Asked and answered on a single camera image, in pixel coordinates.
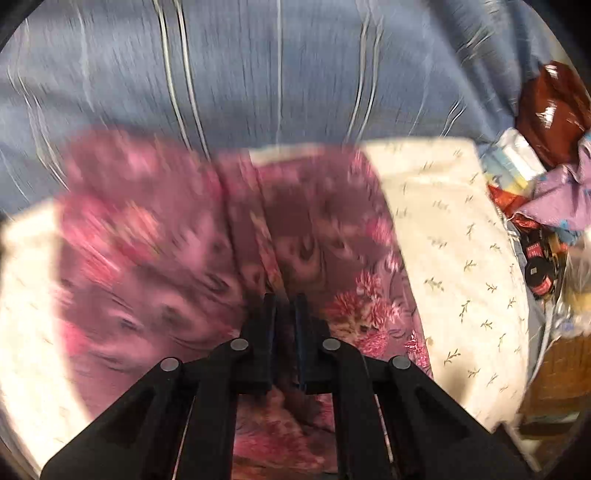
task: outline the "blue bedsheet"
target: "blue bedsheet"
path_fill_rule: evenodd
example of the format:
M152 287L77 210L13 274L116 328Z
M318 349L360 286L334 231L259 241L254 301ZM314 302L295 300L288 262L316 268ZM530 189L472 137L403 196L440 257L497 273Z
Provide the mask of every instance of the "blue bedsheet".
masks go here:
M62 146L97 124L210 153L494 142L550 60L538 22L521 0L46 0L0 53L0 209L59 192Z

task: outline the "plastic bag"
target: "plastic bag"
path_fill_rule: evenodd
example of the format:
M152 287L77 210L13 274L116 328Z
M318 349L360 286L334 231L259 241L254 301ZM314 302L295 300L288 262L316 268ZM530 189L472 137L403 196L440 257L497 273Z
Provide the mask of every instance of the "plastic bag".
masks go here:
M554 339L591 335L591 231L568 250L553 323Z

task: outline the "metal pin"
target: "metal pin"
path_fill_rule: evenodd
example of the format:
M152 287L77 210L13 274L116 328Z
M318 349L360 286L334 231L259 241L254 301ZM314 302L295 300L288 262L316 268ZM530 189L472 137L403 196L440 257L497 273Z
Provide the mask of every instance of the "metal pin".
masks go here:
M322 342L322 347L324 350L334 352L340 348L340 342L336 338L327 338L324 342Z
M160 368L165 372L171 372L178 368L178 360L169 356L160 362Z
M235 338L230 342L230 348L237 352L242 352L248 348L248 340L244 338Z
M406 370L408 367L410 367L410 360L404 355L397 355L390 361L392 362L392 366L398 368L399 370Z

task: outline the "pink flower print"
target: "pink flower print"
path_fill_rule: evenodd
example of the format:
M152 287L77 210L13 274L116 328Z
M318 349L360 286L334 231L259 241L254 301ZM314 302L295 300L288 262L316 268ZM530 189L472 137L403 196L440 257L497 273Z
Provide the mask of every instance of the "pink flower print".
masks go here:
M351 319L358 315L361 305L361 300L355 293L337 293L332 303L324 309L324 313L329 319Z
M332 395L329 393L316 395L316 401L320 406L320 412L314 419L314 425L333 432L335 430L335 411L333 409Z
M369 307L369 324L376 330L383 330L387 323L394 324L400 319L401 310L400 306L384 299L374 300Z
M86 349L88 338L80 328L64 320L60 320L57 327L58 335L64 343L64 349L68 356L78 355Z
M267 272L269 283L276 295L287 298L283 277L281 276L281 270L277 264L277 257L275 256L271 241L271 233L269 232L267 223L264 218L257 216L254 212L251 212L251 221L255 229L255 238L259 249L259 256L261 257L261 262Z
M392 273L398 273L402 269L401 261L394 251L390 251L385 260L386 270Z
M149 211L135 203L127 205L118 222L117 233L126 243L139 242L155 247L160 238L158 222Z
M73 293L59 283L55 283L51 286L51 296L56 300L61 309L66 309L71 306L74 300Z
M382 296L382 279L363 270L355 280L357 295L377 299Z
M234 441L234 455L266 465L302 470L322 467L323 458L310 451L306 436L284 408L284 396L276 388L267 394L262 412L248 413L251 427L247 433L239 431Z
M128 180L153 177L158 171L158 151L152 145L140 146L137 143L123 147L127 156L128 168L124 172Z
M388 346L388 332L375 332L359 339L356 342L357 349L364 355L372 358L382 358Z
M417 334L413 330L411 336L404 344L404 348L407 350L407 356L410 360L415 363L419 368L426 370L429 368L429 355L427 353L427 347L424 342L419 342Z
M368 220L365 231L376 243L386 246L392 244L392 223L384 217Z
M109 288L121 271L130 265L129 257L117 249L113 249L108 255L86 254L82 274L89 281Z
M273 184L298 185L300 173L297 167L285 164L270 164L257 169L258 178L262 186Z
M91 196L68 196L63 209L64 239L78 251L101 252L109 249L110 208Z
M363 156L361 150L355 151L355 156L351 161L350 172L353 175L359 175L369 180L373 180L375 178L375 173L371 163Z
M207 192L207 195L209 195L214 202L218 202L218 201L222 200L222 198L223 198L222 182L220 181L219 175L217 174L217 172L213 168L207 166L207 168L204 168L202 170L201 181L205 185L205 190ZM228 190L231 192L232 196L235 196L234 189L228 188Z
M259 186L259 171L252 165L250 157L247 155L241 157L238 165L240 168L240 173L242 174L242 178L248 185L248 188L252 192L260 194L261 188Z
M72 183L82 183L82 171L75 161L68 160L67 164L67 178L68 183L72 186Z

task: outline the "pink floral fabric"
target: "pink floral fabric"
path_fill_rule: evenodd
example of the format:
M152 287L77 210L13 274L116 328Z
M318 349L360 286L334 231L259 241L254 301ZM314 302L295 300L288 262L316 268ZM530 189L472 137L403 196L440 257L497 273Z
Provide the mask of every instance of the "pink floral fabric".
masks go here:
M208 164L106 130L74 142L67 169L56 297L93 415L161 358L191 361L236 336L267 291L305 293L334 336L376 358L408 355L430 374L392 217L359 150L260 167L238 152ZM293 387L289 325L279 338L277 386L239 404L234 478L336 471L330 396Z

